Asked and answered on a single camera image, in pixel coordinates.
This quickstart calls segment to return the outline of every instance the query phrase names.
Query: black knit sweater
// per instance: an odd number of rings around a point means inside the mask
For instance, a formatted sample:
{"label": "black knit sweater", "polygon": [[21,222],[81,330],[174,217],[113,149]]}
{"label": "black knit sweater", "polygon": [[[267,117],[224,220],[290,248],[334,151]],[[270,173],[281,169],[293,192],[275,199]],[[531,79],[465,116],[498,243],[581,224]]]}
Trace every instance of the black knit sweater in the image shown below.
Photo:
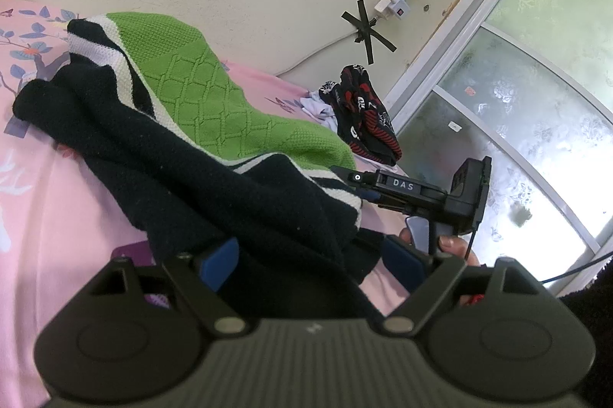
{"label": "black knit sweater", "polygon": [[594,408],[613,406],[613,264],[603,269],[589,289],[569,294],[562,302],[590,331],[596,360],[577,392]]}

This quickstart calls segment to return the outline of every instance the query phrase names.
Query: white window frame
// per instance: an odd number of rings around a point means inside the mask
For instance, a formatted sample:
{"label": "white window frame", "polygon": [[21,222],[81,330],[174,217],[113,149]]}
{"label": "white window frame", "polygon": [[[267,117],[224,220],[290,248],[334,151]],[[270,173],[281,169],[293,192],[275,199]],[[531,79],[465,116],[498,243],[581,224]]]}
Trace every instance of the white window frame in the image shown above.
{"label": "white window frame", "polygon": [[[451,67],[451,64],[454,63],[456,58],[462,53],[462,50],[473,38],[477,30],[485,28],[544,64],[545,67],[549,68],[554,74],[574,88],[586,102],[613,123],[613,113],[566,72],[544,58],[538,52],[528,48],[519,41],[511,38],[508,34],[486,23],[485,20],[487,16],[498,1],[499,0],[460,0],[446,20],[443,21],[436,33],[420,51],[413,63],[384,98],[384,104],[393,117],[392,124],[394,129],[401,130],[408,123],[411,116],[419,109],[419,106],[422,105],[428,95],[434,92],[439,97],[442,97],[447,103],[464,114],[465,117],[485,132],[493,143],[518,164],[523,172],[531,178],[534,184],[539,187],[568,220],[583,240],[588,252],[593,253],[590,259],[594,260],[613,251],[613,220],[607,224],[600,236],[594,238],[583,226],[577,215],[572,212],[568,204],[557,194],[555,189],[516,151],[516,149],[508,144],[495,130],[486,126],[486,124],[483,123],[477,115],[471,112],[470,109],[466,108],[462,103],[456,100],[456,98],[452,97],[448,92],[438,86],[440,79]],[[580,258],[575,266],[584,264],[588,260],[586,260],[585,257]],[[551,291],[557,295],[565,295],[584,288],[584,286],[596,276],[605,263],[606,262],[603,261],[603,263],[595,264],[572,277],[567,277],[553,284],[553,286],[551,286]]]}

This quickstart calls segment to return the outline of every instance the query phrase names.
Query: metal screw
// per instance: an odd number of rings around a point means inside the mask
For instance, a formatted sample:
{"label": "metal screw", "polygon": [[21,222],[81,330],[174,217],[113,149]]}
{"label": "metal screw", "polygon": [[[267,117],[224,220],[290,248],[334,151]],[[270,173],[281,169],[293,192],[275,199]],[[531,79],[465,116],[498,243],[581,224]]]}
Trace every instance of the metal screw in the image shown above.
{"label": "metal screw", "polygon": [[244,320],[237,316],[225,316],[215,321],[215,330],[222,334],[238,334],[244,330],[245,326]]}
{"label": "metal screw", "polygon": [[383,327],[392,334],[406,334],[415,328],[415,323],[404,316],[392,316],[383,322]]}

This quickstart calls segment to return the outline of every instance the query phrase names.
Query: red and black cloth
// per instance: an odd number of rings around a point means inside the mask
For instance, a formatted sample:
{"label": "red and black cloth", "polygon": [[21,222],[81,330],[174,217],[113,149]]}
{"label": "red and black cloth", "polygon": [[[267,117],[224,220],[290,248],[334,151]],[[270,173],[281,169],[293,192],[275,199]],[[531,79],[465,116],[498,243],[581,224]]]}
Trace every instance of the red and black cloth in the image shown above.
{"label": "red and black cloth", "polygon": [[341,81],[328,81],[320,97],[334,109],[338,135],[361,157],[393,166],[402,156],[387,109],[362,66],[346,66]]}

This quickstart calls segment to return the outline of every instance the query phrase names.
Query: bed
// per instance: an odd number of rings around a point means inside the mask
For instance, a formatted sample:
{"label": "bed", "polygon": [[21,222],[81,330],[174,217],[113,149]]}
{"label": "bed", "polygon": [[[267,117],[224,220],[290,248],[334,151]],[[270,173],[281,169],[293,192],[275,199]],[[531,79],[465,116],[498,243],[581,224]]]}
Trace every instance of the bed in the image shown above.
{"label": "bed", "polygon": [[[68,63],[70,10],[0,0],[0,406],[33,408],[47,399],[33,362],[36,336],[110,258],[146,240],[82,158],[19,121],[15,95],[34,78],[50,79]],[[247,100],[269,114],[312,120],[307,91],[255,69],[224,61]],[[376,166],[356,158],[360,170]],[[398,213],[365,204],[362,226],[399,233]],[[361,285],[383,313],[405,297],[381,262]]]}

